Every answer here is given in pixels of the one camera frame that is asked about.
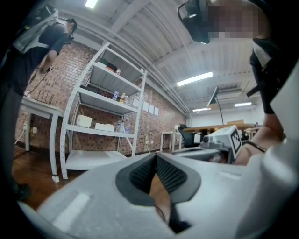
brick wall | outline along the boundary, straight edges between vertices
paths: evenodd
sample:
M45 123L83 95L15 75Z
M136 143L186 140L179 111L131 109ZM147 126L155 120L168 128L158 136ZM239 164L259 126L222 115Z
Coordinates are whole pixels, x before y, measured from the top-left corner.
M48 93L47 101L50 95L54 94L52 105L65 110L70 93L78 79L79 75L96 53L95 50L78 42L72 42L71 45L65 45L60 55L55 61L55 70L51 71L44 81L40 83L35 91L31 93L32 98L39 99L44 93L44 99ZM34 81L28 86L27 90L32 90L39 82L40 78L36 77ZM149 142L154 141L154 144L149 144L149 150L160 148L160 133L161 131L171 131L175 124L186 123L185 116L179 112L171 103L169 103L163 96L157 93L154 89L145 86L143 99L155 107L159 108L159 116L142 111L139 132L137 140L137 152L147 151L145 146L145 137L148 136ZM94 110L86 106L80 106L78 114L83 114L93 118L92 126L95 123L109 123L116 125L117 121L121 119L120 116L113 115L107 112ZM125 117L124 122L127 125L131 124L130 132L134 132L136 114L131 114ZM27 120L27 114L20 111L18 123L16 127L16 135L18 138L22 132L22 126ZM56 132L56 151L59 151L59 138L62 119L58 119ZM49 148L49 134L50 134L50 120L39 116L32 116L31 127L37 127L37 134L30 137L30 144L40 148ZM118 138L107 137L101 135L74 133L73 149L81 150L116 150ZM169 137L165 137L164 147L169 145ZM130 154L131 149L126 139L121 140L120 152L123 154Z

bottom shelf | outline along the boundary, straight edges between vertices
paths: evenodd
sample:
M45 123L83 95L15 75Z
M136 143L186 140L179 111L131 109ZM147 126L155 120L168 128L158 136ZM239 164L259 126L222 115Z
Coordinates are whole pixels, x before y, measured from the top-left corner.
M127 157L117 151L72 150L65 167L68 170L90 170L97 166L118 162Z

brown floor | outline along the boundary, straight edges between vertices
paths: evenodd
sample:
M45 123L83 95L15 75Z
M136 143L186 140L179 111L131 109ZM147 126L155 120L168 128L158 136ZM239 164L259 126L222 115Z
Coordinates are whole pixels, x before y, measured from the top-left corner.
M83 173L83 171L70 170L68 171L69 179L62 179L58 159L57 170L60 182L55 183L51 178L52 173L48 155L26 152L24 149L15 147L14 158L14 176L18 183L27 183L30 185L32 195L25 203L35 210L52 193ZM170 216L170 198L157 176L152 181L150 196L155 199L156 206L162 210L168 221Z

ceiling light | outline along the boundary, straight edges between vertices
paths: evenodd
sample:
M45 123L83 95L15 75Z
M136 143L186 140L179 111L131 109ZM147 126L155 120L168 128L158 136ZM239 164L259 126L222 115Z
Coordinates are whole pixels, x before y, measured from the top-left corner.
M235 107L248 106L248 105L252 105L252 102L246 102L246 103L235 104Z
M89 8L94 8L95 4L97 3L98 0L87 0L85 6Z
M178 86L182 86L182 85L189 84L189 83L192 83L194 81L206 79L206 78L209 78L209 77L213 77L213 73L212 72L205 73L205 74L202 74L202 75L199 75L199 76L195 76L195 77L189 78L187 80L183 80L183 81L177 82L177 84L178 84Z
M205 110L210 110L211 108L201 108L197 110L193 110L193 112L198 112L198 111L205 111Z

table leg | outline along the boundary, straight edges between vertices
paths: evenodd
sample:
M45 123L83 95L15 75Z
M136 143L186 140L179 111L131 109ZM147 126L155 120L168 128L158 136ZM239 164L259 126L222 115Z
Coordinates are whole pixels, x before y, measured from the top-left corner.
M176 135L173 134L173 135L172 135L172 150L171 150L172 152L174 151L175 141L176 141Z
M25 131L25 149L26 149L26 151L30 150L30 141L29 141L30 123L31 123L31 113L28 113L28 116L27 116L27 129Z
M182 149L182 135L179 136L179 149Z
M58 115L53 114L52 121L51 121L50 146L49 146L50 162L51 162L51 169L53 175L57 174L57 166L56 166L56 159L55 159L55 134L56 134L56 127L57 127L57 120L58 120Z
M160 151L163 150L163 133L161 132Z

